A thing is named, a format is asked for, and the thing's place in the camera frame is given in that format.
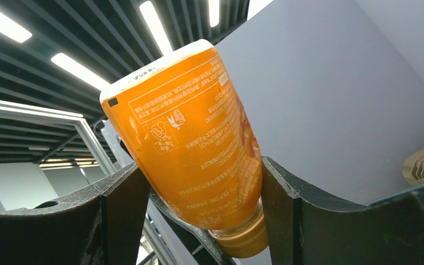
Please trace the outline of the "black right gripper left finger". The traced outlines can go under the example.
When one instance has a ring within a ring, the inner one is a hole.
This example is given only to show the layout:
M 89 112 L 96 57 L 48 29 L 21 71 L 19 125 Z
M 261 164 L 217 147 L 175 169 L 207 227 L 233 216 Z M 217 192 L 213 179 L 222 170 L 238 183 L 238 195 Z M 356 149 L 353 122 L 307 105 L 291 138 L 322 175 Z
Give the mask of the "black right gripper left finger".
M 135 264 L 149 193 L 130 164 L 36 208 L 0 213 L 0 264 Z

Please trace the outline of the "small orange juice bottle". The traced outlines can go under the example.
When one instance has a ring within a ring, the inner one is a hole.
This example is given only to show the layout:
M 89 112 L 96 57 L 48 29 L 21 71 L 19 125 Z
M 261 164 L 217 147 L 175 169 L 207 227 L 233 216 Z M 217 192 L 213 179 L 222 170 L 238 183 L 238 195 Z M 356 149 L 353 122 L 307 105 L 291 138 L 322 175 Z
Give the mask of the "small orange juice bottle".
M 213 44 L 201 39 L 103 89 L 100 104 L 166 207 L 226 254 L 268 247 L 262 160 L 244 106 Z

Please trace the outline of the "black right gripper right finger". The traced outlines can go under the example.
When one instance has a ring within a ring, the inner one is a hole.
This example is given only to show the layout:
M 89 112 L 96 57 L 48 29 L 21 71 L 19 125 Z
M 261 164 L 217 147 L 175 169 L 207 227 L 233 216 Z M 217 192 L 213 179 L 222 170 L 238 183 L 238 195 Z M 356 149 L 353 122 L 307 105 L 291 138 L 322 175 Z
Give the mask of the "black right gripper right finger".
M 261 198 L 273 264 L 424 264 L 424 213 L 414 196 L 357 204 L 262 158 Z

